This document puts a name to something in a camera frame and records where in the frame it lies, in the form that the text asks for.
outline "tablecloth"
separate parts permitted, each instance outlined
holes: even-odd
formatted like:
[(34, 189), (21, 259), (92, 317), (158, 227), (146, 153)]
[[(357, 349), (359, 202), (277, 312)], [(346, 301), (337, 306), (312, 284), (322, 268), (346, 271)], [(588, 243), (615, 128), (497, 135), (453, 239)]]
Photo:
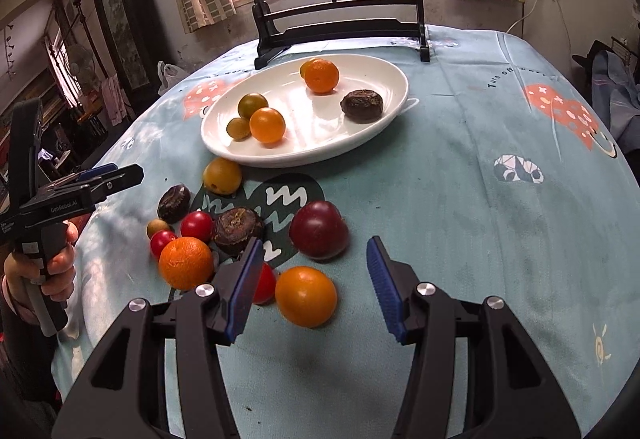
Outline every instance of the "tablecloth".
[[(437, 26), (429, 34), (430, 63), (400, 38), (308, 44), (276, 58), (272, 65), (324, 52), (383, 58), (407, 75), (410, 98), (386, 130), (338, 158), (243, 168), (232, 198), (202, 189), (213, 156), (199, 129), (203, 112), (255, 72), (255, 42), (207, 64), (140, 116), (101, 163), (138, 163), (145, 178), (100, 204), (77, 246), (70, 324), (53, 365), (63, 397), (129, 300), (176, 295), (158, 275), (145, 225), (162, 193), (182, 182), (192, 209), (260, 210), (271, 265), (318, 267), (340, 296), (320, 329), (295, 327), (275, 305), (254, 307), (236, 344), (219, 347), (242, 437), (390, 437), (413, 347), (386, 330), (366, 268), (372, 235), (452, 297), (504, 297), (589, 431), (639, 356), (638, 185), (591, 108), (526, 42)], [(351, 230), (348, 251), (330, 263), (311, 263), (287, 239), (293, 213), (317, 198), (334, 202)], [(464, 347), (456, 359), (450, 434), (462, 429)], [(166, 375), (171, 429), (181, 435), (171, 347)]]

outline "blue gripper pad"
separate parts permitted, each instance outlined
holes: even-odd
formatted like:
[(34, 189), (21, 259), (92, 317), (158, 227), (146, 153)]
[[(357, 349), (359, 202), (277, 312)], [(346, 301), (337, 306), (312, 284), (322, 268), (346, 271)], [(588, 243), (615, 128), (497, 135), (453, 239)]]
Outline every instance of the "blue gripper pad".
[(229, 298), (229, 315), (225, 328), (225, 336), (230, 343), (234, 343), (236, 338), (244, 332), (244, 326), (254, 300), (255, 289), (260, 280), (263, 258), (262, 241), (256, 240), (252, 249), (245, 252), (238, 264), (242, 267), (242, 273), (240, 273), (236, 288)]
[(400, 298), (386, 266), (385, 256), (386, 253), (380, 250), (377, 242), (373, 238), (369, 239), (367, 242), (367, 269), (373, 283), (373, 289), (376, 290), (386, 328), (396, 337), (398, 342), (404, 343), (407, 330), (404, 326), (402, 298)]

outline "red cherry tomato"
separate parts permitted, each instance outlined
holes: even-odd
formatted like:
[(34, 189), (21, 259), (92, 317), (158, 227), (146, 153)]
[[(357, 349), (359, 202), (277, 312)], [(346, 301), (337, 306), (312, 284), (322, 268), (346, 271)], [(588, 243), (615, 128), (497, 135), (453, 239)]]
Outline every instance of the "red cherry tomato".
[(254, 304), (266, 304), (276, 292), (276, 275), (266, 262), (262, 263), (258, 288), (254, 294)]
[(154, 233), (154, 236), (151, 237), (151, 242), (149, 243), (149, 246), (151, 247), (151, 253), (154, 254), (154, 257), (156, 257), (156, 259), (159, 259), (160, 253), (162, 253), (164, 247), (169, 244), (169, 242), (175, 241), (175, 239), (177, 238), (178, 237), (175, 235), (175, 233), (169, 231), (168, 229), (163, 229), (161, 231), (158, 231), (158, 233)]
[(213, 219), (206, 212), (191, 212), (180, 224), (180, 235), (209, 242), (213, 234)]
[(327, 260), (347, 247), (349, 228), (329, 201), (312, 201), (293, 216), (289, 239), (307, 257)]

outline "sleeve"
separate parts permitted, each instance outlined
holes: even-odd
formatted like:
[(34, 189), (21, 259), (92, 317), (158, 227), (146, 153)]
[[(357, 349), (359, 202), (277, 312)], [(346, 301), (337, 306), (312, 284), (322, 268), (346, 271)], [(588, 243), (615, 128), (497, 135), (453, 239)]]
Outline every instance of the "sleeve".
[(23, 321), (9, 305), (5, 290), (1, 291), (2, 345), (6, 355), (2, 368), (5, 376), (23, 399), (54, 402), (56, 385), (51, 375), (51, 362), (58, 340), (56, 337), (46, 338), (39, 326)]

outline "orange cherry tomato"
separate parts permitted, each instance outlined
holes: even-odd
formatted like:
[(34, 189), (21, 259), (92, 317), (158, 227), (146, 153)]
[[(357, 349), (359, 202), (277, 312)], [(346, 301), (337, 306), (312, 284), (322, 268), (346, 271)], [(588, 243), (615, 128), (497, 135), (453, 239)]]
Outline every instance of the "orange cherry tomato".
[(279, 142), (286, 128), (282, 114), (270, 107), (258, 109), (249, 120), (251, 135), (260, 143)]
[(280, 313), (295, 325), (318, 327), (334, 313), (338, 293), (322, 271), (299, 265), (280, 275), (276, 283)]

